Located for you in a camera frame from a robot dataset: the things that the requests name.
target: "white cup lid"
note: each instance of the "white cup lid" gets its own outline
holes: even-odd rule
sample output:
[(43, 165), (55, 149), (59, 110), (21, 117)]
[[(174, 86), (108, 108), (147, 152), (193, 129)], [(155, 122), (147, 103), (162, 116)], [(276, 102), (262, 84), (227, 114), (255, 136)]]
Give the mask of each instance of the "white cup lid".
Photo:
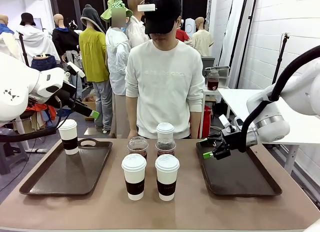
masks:
[(146, 159), (138, 153), (128, 154), (126, 157), (124, 157), (121, 164), (122, 169), (128, 172), (138, 172), (143, 170), (146, 166)]
[(174, 130), (175, 130), (175, 127), (172, 124), (166, 123), (166, 122), (160, 123), (156, 127), (156, 131), (161, 134), (170, 134), (170, 133), (173, 133)]
[(67, 131), (77, 127), (77, 122), (73, 119), (67, 119), (65, 122), (64, 120), (59, 123), (59, 126), (63, 123), (63, 125), (59, 128), (60, 131)]
[(179, 169), (179, 160), (171, 154), (160, 155), (155, 160), (155, 167), (161, 172), (173, 172)]

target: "brown tabletop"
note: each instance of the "brown tabletop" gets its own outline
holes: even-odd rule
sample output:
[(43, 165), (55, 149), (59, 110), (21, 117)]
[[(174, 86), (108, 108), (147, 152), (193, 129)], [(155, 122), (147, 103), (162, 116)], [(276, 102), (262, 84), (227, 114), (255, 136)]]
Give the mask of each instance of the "brown tabletop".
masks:
[(128, 199), (122, 159), (126, 139), (112, 141), (112, 151), (92, 194), (81, 197), (28, 196), (19, 188), (60, 141), (0, 205), (0, 227), (43, 230), (298, 230), (320, 212), (290, 175), (262, 146), (256, 156), (283, 190), (273, 198), (226, 198), (209, 194), (196, 154), (196, 140), (176, 141), (180, 161), (174, 200), (158, 197), (155, 140), (149, 140), (144, 197)]

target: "black jacket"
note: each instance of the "black jacket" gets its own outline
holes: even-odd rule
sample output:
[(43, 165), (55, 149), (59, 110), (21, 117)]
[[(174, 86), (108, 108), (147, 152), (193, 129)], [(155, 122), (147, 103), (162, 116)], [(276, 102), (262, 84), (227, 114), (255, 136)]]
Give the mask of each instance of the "black jacket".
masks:
[(62, 56), (66, 51), (78, 51), (77, 45), (79, 45), (79, 35), (71, 30), (61, 31), (54, 29), (52, 31), (52, 41), (58, 52), (59, 56)]

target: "beige t-shirt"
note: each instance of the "beige t-shirt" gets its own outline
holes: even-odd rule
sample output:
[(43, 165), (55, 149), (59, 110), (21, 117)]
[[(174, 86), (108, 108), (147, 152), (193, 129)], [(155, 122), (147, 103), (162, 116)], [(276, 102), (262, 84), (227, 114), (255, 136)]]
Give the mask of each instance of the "beige t-shirt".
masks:
[(200, 29), (192, 35), (194, 41), (194, 48), (200, 53), (202, 57), (209, 57), (209, 46), (214, 43), (212, 35), (205, 29)]

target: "tray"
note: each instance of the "tray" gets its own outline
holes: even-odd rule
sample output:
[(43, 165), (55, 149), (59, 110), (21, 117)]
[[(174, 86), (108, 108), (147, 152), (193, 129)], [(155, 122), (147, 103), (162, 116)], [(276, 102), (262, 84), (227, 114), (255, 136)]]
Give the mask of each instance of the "tray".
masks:
[(231, 156), (217, 160), (204, 159), (203, 153), (213, 147), (202, 147), (196, 143), (202, 174), (208, 188), (217, 196), (263, 197), (278, 196), (282, 189), (272, 178), (255, 153), (231, 150)]
[[(95, 145), (81, 145), (91, 141)], [(85, 138), (79, 153), (67, 155), (62, 142), (25, 181), (19, 192), (38, 196), (83, 196), (95, 188), (109, 157), (112, 142)]]

